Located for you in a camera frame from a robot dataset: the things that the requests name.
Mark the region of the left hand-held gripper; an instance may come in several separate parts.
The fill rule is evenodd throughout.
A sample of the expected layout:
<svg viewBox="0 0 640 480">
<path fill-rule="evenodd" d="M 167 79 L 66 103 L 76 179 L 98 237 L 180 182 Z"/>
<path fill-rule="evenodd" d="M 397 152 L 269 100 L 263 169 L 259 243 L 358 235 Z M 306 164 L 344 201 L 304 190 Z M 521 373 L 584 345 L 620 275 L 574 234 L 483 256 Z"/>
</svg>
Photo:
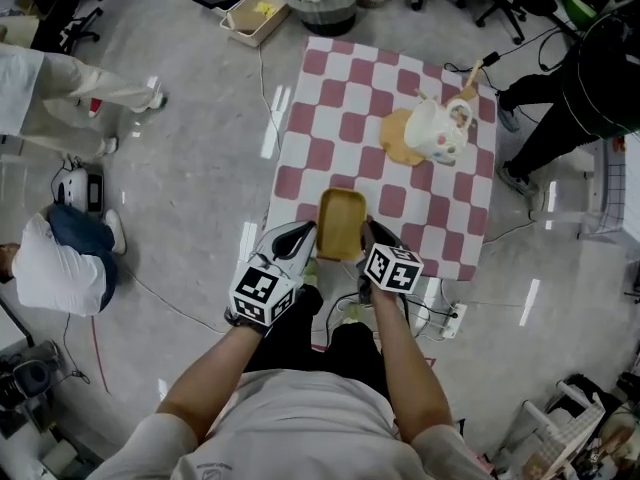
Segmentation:
<svg viewBox="0 0 640 480">
<path fill-rule="evenodd" d="M 315 242 L 313 221 L 290 222 L 267 231 L 249 258 L 238 263 L 228 307 L 265 326 L 273 325 L 293 305 Z"/>
</svg>

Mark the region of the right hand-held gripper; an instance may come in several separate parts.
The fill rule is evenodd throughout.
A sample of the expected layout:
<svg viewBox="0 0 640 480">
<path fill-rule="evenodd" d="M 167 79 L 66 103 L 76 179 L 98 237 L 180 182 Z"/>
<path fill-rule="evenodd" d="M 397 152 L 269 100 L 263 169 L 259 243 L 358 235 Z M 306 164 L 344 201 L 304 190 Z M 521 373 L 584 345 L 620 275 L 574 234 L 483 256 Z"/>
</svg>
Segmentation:
<svg viewBox="0 0 640 480">
<path fill-rule="evenodd" d="M 371 288 L 400 294 L 412 294 L 422 274 L 424 264 L 419 256 L 387 227 L 365 220 L 360 228 L 363 260 L 358 268 L 358 298 L 361 304 L 371 303 Z"/>
</svg>

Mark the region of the yellow wooden tray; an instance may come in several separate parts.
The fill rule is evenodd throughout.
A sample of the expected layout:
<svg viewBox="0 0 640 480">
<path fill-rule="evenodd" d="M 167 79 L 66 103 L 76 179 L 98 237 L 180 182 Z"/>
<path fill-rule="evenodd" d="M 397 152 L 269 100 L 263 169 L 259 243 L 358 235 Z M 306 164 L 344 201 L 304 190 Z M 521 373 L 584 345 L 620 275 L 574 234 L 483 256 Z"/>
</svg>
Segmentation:
<svg viewBox="0 0 640 480">
<path fill-rule="evenodd" d="M 317 218 L 318 255 L 355 261 L 361 255 L 360 230 L 367 217 L 366 199 L 354 190 L 329 188 L 321 197 Z"/>
</svg>

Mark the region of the person's right forearm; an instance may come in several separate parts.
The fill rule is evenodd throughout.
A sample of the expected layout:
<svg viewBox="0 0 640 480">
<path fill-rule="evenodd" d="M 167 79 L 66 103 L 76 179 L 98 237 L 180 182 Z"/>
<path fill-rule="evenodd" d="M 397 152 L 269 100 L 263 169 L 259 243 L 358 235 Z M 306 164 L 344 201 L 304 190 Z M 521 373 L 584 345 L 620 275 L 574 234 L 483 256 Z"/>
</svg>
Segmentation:
<svg viewBox="0 0 640 480">
<path fill-rule="evenodd" d="M 425 360 L 396 295 L 371 288 L 390 403 L 402 439 L 410 443 L 425 430 L 453 424 L 442 386 Z"/>
</svg>

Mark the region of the person's left hand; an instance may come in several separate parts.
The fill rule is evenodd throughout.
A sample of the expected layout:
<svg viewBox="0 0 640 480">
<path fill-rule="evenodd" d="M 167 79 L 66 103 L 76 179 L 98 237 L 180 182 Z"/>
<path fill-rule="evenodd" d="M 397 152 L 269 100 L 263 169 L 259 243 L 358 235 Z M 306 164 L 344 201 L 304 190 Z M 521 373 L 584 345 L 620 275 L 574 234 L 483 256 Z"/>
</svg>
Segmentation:
<svg viewBox="0 0 640 480">
<path fill-rule="evenodd" d="M 271 330 L 269 326 L 265 326 L 262 323 L 246 318 L 242 314 L 233 312 L 230 307 L 225 308 L 224 319 L 232 327 L 247 327 L 262 337 L 266 336 Z"/>
</svg>

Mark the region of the person's right shoe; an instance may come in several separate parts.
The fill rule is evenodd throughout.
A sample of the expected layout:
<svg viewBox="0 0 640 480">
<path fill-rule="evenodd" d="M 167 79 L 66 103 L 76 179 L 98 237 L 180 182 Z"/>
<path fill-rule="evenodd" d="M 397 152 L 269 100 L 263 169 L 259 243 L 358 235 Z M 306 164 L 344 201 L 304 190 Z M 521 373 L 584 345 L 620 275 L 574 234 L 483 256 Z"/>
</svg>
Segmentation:
<svg viewBox="0 0 640 480">
<path fill-rule="evenodd" d="M 370 305 L 350 303 L 342 309 L 341 324 L 363 323 L 369 325 L 372 322 L 372 318 L 372 307 Z"/>
</svg>

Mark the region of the wooden mug stand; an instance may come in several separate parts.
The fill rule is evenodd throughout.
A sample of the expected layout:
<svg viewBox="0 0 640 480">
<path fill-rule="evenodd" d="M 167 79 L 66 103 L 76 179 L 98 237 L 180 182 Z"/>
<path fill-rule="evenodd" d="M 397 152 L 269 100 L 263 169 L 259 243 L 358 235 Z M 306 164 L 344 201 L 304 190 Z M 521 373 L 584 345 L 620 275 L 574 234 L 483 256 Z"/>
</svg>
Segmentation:
<svg viewBox="0 0 640 480">
<path fill-rule="evenodd" d="M 470 76 L 463 88 L 454 97 L 441 105 L 447 105 L 454 98 L 463 99 L 470 105 L 470 102 L 477 96 L 477 90 L 474 88 L 473 83 L 478 71 L 483 66 L 484 62 L 482 60 L 478 60 L 471 69 Z M 416 90 L 416 94 L 419 97 L 419 102 L 415 107 L 425 99 L 432 99 L 427 97 L 419 89 Z M 411 112 L 415 107 L 412 110 L 401 108 L 385 116 L 382 119 L 379 135 L 380 145 L 389 158 L 396 163 L 408 166 L 417 166 L 423 161 L 429 160 L 409 149 L 404 142 L 405 127 Z"/>
</svg>

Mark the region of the person's black trousers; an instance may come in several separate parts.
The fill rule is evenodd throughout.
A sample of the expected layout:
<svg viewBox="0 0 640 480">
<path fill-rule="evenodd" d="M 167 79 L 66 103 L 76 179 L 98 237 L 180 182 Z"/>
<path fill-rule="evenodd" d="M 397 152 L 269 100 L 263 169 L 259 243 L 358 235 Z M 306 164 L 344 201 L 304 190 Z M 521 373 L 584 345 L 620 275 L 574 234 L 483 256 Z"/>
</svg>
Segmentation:
<svg viewBox="0 0 640 480">
<path fill-rule="evenodd" d="M 262 339 L 244 371 L 270 369 L 322 371 L 357 380 L 389 397 L 384 360 L 373 333 L 361 322 L 342 324 L 332 334 L 328 348 L 311 347 L 311 327 L 323 305 L 319 290 L 303 285 L 295 303 Z"/>
</svg>

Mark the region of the white power strip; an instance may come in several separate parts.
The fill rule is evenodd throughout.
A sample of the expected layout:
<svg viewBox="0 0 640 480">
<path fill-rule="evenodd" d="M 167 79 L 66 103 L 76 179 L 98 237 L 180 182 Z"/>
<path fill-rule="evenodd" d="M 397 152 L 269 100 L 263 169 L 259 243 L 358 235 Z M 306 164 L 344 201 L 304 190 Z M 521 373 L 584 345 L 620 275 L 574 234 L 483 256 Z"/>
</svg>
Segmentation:
<svg viewBox="0 0 640 480">
<path fill-rule="evenodd" d="M 467 311 L 466 304 L 458 302 L 451 306 L 451 311 L 446 318 L 444 327 L 441 330 L 442 338 L 454 339 L 456 337 L 466 311 Z"/>
</svg>

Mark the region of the white patterned mug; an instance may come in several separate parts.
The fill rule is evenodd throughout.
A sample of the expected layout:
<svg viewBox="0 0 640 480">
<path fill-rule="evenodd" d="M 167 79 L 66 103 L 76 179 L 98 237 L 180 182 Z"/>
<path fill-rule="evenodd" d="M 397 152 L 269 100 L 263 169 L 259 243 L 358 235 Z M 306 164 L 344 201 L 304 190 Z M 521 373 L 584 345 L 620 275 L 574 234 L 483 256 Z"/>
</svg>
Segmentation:
<svg viewBox="0 0 640 480">
<path fill-rule="evenodd" d="M 404 142 L 425 159 L 454 165 L 468 143 L 472 118 L 472 109 L 463 99 L 454 98 L 445 106 L 425 99 L 411 112 Z"/>
</svg>

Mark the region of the person's white t-shirt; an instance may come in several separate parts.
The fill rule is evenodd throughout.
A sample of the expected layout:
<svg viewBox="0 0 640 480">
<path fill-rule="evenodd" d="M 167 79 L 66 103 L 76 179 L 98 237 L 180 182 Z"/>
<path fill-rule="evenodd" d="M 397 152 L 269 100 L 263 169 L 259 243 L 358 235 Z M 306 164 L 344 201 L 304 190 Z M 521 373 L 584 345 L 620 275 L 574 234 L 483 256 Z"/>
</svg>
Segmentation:
<svg viewBox="0 0 640 480">
<path fill-rule="evenodd" d="M 493 480 L 459 432 L 397 436 L 389 402 L 326 372 L 242 376 L 212 436 L 153 414 L 88 480 Z"/>
</svg>

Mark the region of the pink checkered cloth table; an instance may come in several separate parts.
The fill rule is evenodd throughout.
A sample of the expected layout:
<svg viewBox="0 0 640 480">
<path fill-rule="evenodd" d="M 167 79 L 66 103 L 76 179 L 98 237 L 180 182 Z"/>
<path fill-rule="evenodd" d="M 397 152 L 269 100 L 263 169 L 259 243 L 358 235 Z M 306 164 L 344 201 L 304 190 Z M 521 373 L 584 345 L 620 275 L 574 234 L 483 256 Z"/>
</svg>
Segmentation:
<svg viewBox="0 0 640 480">
<path fill-rule="evenodd" d="M 370 46 L 312 37 L 282 137 L 266 225 L 316 218 L 322 194 L 351 189 L 367 212 L 424 262 L 424 274 L 468 281 L 488 221 L 496 152 L 496 99 L 481 87 L 469 142 L 453 166 L 392 161 L 379 142 L 382 121 L 440 102 L 463 86 L 455 73 Z"/>
</svg>

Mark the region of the white floor device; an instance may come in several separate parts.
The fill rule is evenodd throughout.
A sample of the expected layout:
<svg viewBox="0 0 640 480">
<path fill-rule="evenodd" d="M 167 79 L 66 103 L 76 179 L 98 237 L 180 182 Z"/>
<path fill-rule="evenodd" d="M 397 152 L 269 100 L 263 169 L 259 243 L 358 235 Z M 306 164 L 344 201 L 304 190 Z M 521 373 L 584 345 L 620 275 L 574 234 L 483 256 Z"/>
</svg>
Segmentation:
<svg viewBox="0 0 640 480">
<path fill-rule="evenodd" d="M 54 202 L 101 217 L 104 213 L 104 176 L 97 166 L 78 167 L 54 183 Z"/>
</svg>

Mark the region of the beige storage bin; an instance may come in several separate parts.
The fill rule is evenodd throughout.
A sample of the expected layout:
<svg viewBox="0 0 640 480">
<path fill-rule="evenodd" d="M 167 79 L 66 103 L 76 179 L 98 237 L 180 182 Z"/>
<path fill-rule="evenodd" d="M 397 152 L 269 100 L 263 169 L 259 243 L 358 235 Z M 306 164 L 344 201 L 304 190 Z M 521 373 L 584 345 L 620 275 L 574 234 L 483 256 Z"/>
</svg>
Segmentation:
<svg viewBox="0 0 640 480">
<path fill-rule="evenodd" d="M 284 0 L 242 0 L 220 22 L 227 35 L 251 48 L 258 48 L 288 17 Z"/>
</svg>

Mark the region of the dark rolling chair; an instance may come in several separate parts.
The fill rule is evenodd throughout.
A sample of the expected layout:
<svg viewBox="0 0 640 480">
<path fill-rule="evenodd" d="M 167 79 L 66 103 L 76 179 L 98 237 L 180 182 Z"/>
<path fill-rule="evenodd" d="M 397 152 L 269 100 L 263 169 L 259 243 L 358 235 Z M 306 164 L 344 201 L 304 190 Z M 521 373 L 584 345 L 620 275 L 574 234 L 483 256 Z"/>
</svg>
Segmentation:
<svg viewBox="0 0 640 480">
<path fill-rule="evenodd" d="M 51 340 L 9 357 L 0 356 L 0 411 L 14 411 L 45 393 L 60 367 L 60 351 Z"/>
</svg>

